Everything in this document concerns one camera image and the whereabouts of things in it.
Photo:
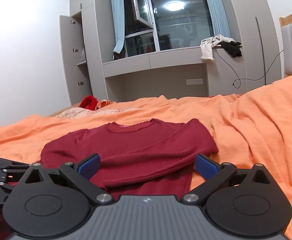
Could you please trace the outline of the dark red knit sweater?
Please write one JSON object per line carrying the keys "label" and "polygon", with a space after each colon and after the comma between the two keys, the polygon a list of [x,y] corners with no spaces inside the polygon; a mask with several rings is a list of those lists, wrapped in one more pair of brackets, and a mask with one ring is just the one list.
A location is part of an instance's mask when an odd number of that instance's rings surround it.
{"label": "dark red knit sweater", "polygon": [[96,153],[101,166],[90,181],[114,198],[123,194],[181,198],[190,189],[196,155],[217,152],[213,137],[199,120],[175,124],[152,119],[69,133],[46,144],[40,161],[45,168],[57,168]]}

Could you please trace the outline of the pink patterned bedsheet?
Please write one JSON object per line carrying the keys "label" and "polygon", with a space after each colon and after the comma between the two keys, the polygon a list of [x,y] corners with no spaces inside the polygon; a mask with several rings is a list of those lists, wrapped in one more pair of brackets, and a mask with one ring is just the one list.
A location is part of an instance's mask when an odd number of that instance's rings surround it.
{"label": "pink patterned bedsheet", "polygon": [[135,108],[120,108],[120,109],[105,109],[104,107],[98,109],[96,111],[80,108],[80,107],[72,107],[54,115],[56,118],[69,118],[69,119],[79,119],[86,116],[98,116],[105,114],[114,114],[119,112],[136,110]]}

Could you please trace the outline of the orange bed blanket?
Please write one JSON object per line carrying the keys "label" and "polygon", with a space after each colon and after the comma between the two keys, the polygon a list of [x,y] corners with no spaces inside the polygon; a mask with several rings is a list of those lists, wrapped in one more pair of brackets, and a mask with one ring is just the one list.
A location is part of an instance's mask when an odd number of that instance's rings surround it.
{"label": "orange bed blanket", "polygon": [[[48,142],[69,132],[152,118],[174,123],[198,119],[217,144],[213,160],[239,168],[264,164],[292,205],[292,76],[242,95],[141,98],[112,103],[76,119],[31,115],[0,127],[0,158],[34,163]],[[286,234],[292,239],[292,220]]]}

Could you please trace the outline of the bright red hat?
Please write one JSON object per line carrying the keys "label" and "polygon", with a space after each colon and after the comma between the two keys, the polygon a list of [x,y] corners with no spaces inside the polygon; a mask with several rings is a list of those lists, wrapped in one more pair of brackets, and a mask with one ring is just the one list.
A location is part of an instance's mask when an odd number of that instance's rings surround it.
{"label": "bright red hat", "polygon": [[98,105],[98,100],[93,95],[89,95],[83,98],[79,107],[95,111],[97,105]]}

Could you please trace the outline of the orange small cloth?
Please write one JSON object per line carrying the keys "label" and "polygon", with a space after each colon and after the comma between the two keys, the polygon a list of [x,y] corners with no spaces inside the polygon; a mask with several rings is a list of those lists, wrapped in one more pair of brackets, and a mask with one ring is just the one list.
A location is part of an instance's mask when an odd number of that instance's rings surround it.
{"label": "orange small cloth", "polygon": [[109,101],[109,100],[100,100],[100,101],[98,101],[95,110],[97,111],[97,110],[99,110],[99,109],[101,109],[103,107],[106,107],[108,105],[111,105],[111,104],[112,104],[112,101]]}

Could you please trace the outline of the grey open wardrobe door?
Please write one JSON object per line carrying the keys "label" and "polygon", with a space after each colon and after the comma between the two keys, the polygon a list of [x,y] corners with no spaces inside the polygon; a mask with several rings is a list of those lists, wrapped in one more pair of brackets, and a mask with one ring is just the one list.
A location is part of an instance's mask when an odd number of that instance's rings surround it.
{"label": "grey open wardrobe door", "polygon": [[92,94],[81,23],[73,17],[59,16],[62,59],[71,105]]}

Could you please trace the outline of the grey window desk cabinet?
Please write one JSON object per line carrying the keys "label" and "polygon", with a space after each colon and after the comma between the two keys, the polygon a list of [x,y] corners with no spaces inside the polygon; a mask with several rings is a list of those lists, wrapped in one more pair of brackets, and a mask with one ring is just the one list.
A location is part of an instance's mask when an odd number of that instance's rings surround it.
{"label": "grey window desk cabinet", "polygon": [[[109,100],[133,101],[165,96],[208,96],[206,64],[199,47],[164,50],[103,64]],[[203,85],[186,85],[186,79],[203,79]]]}

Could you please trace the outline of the black garment on sill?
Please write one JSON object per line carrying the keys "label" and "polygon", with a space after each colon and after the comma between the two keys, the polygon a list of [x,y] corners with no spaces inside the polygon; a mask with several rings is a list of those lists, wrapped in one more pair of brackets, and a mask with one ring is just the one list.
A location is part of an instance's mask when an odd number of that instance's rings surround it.
{"label": "black garment on sill", "polygon": [[220,46],[232,57],[242,57],[241,43],[236,41],[220,42]]}

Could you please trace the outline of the white garment on sill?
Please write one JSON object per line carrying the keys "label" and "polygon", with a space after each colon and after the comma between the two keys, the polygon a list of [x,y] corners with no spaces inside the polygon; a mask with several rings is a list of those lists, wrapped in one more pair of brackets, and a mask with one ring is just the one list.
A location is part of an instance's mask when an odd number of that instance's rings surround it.
{"label": "white garment on sill", "polygon": [[201,41],[200,50],[201,50],[201,60],[205,62],[215,63],[213,58],[213,48],[216,47],[221,42],[235,42],[233,38],[224,37],[221,34],[205,38]]}

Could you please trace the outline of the light blue right curtain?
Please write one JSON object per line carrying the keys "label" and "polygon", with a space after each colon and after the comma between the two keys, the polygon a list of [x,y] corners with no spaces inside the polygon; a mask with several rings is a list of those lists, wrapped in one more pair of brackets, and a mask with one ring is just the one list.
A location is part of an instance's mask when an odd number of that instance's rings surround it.
{"label": "light blue right curtain", "polygon": [[222,0],[207,0],[214,35],[230,37],[230,28]]}

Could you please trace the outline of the light blue curtain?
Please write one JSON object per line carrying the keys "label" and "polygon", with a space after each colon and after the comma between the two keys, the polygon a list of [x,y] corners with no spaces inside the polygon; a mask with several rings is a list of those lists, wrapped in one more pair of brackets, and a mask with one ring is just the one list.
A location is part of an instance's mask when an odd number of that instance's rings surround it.
{"label": "light blue curtain", "polygon": [[222,0],[207,0],[214,35],[230,37],[230,28]]}
{"label": "light blue curtain", "polygon": [[119,54],[124,47],[125,39],[124,0],[111,0],[111,8],[115,31],[115,47],[113,53]]}

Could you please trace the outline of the window with open sash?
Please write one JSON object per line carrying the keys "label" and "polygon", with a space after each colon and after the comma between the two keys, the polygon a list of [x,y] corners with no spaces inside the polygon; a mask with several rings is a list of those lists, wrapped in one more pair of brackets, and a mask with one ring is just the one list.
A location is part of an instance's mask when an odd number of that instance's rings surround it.
{"label": "window with open sash", "polygon": [[197,47],[213,35],[207,0],[124,0],[124,12],[127,56]]}

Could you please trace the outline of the light blue left curtain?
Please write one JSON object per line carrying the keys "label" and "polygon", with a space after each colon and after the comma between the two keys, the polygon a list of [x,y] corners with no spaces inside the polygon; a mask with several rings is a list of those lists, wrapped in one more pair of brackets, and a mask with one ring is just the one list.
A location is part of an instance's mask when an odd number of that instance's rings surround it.
{"label": "light blue left curtain", "polygon": [[124,0],[111,0],[111,8],[115,31],[115,47],[113,53],[119,54],[124,47],[125,39]]}

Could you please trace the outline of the white wall socket plate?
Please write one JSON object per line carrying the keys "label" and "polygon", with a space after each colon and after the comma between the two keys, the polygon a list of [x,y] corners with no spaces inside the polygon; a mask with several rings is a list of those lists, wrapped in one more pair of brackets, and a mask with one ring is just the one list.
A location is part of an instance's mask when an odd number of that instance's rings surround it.
{"label": "white wall socket plate", "polygon": [[198,79],[186,79],[186,85],[187,86],[203,85],[203,79],[202,78],[198,78]]}

